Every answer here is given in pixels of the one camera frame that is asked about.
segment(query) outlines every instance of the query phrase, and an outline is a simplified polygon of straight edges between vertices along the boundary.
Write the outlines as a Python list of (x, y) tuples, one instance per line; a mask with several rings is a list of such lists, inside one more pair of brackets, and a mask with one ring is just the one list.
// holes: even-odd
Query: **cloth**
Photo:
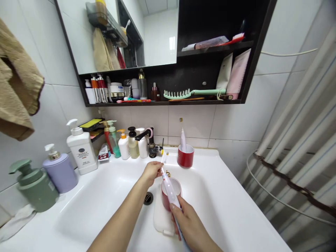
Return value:
[(30, 115), (39, 108), (44, 78), (0, 19), (0, 131), (18, 141), (34, 132)]
[(121, 55), (119, 47), (117, 48), (117, 50), (118, 50), (117, 54), (118, 54), (118, 61), (119, 61), (120, 68), (126, 69), (125, 61), (124, 61), (123, 56)]
[(95, 28), (93, 32), (93, 58), (98, 72), (113, 70), (110, 54), (99, 28)]
[(113, 66), (113, 70), (121, 69), (120, 65), (119, 65), (117, 55), (116, 55), (116, 52), (115, 52), (115, 49), (114, 49), (114, 46), (112, 44), (112, 41), (110, 39), (107, 39), (106, 40), (106, 45), (107, 45), (107, 50), (109, 51), (108, 53), (109, 53), (110, 58), (111, 58), (111, 63), (112, 63), (112, 66)]
[(36, 214), (31, 205), (21, 208), (18, 213), (0, 228), (0, 243), (8, 240), (21, 230)]

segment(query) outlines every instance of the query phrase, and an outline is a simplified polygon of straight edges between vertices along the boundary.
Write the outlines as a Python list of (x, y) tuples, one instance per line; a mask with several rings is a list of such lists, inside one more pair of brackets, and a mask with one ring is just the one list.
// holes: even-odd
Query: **sink drain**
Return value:
[(144, 204), (145, 205), (150, 205), (153, 202), (154, 196), (151, 192), (147, 192), (145, 200), (144, 200)]

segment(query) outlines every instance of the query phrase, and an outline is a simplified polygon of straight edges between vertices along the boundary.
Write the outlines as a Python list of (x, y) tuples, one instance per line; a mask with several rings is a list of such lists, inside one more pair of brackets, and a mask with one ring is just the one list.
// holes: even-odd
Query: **pink package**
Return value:
[(250, 52), (251, 49), (248, 49), (234, 59), (231, 76), (226, 90), (226, 95), (233, 95), (232, 100), (238, 99)]

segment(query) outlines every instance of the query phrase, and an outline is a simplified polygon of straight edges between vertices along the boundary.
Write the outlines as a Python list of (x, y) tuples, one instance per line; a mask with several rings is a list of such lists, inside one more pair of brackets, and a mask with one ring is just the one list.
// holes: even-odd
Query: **mirror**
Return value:
[(57, 0), (78, 74), (176, 63), (178, 0)]

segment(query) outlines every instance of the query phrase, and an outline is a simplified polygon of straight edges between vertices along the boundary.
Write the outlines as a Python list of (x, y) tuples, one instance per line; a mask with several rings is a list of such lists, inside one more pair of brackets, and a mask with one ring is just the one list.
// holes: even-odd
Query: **brown towel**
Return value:
[(44, 78), (0, 19), (0, 131), (23, 141), (34, 132), (29, 115), (39, 108)]

